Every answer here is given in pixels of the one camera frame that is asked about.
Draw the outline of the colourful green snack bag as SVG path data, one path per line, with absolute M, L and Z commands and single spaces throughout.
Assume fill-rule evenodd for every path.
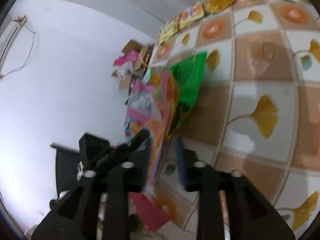
M 142 129 L 151 137 L 146 183 L 153 184 L 163 143 L 182 127 L 199 96 L 207 52 L 202 51 L 172 67 L 149 68 L 138 79 L 126 102 L 125 137 Z

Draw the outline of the cardboard trash pile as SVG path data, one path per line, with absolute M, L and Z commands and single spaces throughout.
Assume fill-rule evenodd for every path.
M 122 56 L 113 63 L 112 77 L 119 80 L 119 90 L 127 89 L 129 93 L 137 79 L 141 79 L 151 61 L 154 44 L 141 45 L 130 40 L 122 49 Z

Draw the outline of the pink paper box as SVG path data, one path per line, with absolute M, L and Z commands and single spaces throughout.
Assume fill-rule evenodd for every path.
M 158 231 L 170 221 L 169 216 L 143 193 L 129 192 L 128 201 L 129 215 L 137 215 L 146 230 Z

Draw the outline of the yellow Enaak snack packet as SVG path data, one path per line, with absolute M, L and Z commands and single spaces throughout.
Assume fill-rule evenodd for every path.
M 204 17 L 204 8 L 201 1 L 195 5 L 188 7 L 182 13 L 166 22 L 159 31 L 159 44 L 167 42 L 173 35 L 181 29 L 187 27 L 195 21 Z

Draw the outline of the gold foil snack packet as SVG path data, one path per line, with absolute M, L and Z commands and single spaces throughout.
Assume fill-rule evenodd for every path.
M 236 0 L 210 0 L 204 4 L 204 9 L 207 13 L 217 14 L 226 10 L 235 2 Z

